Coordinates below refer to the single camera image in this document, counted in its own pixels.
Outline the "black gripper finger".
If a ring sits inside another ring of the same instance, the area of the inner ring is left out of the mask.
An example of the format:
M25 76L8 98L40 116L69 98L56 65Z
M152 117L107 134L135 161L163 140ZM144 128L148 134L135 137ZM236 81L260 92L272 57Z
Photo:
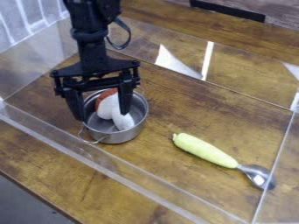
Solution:
M124 116L131 109L134 94L134 78L131 73L120 74L120 83L118 87L120 114Z
M84 100L81 92L72 88L64 88L64 98L69 107L69 111L76 120L84 120Z

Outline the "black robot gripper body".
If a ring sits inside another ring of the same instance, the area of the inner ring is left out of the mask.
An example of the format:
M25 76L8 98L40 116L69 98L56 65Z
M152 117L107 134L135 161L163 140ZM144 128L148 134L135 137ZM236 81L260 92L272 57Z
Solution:
M111 59L107 63L107 68L97 71L84 72L80 62L61 69L52 70L51 77L55 83L55 94L64 96L64 88L76 89L81 93L104 88L118 88L122 73L132 74L135 89L140 84L139 67L140 62L136 60Z

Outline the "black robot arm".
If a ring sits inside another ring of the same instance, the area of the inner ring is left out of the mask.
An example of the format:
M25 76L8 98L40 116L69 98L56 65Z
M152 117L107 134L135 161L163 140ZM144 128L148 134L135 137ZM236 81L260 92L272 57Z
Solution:
M79 62L51 72L55 94L65 99L76 120L85 119L83 93L107 88L118 89L119 109L131 109L134 89L140 84L136 60L114 59L107 55L108 25L127 28L118 17L120 0L63 0L69 12L69 34L79 48Z

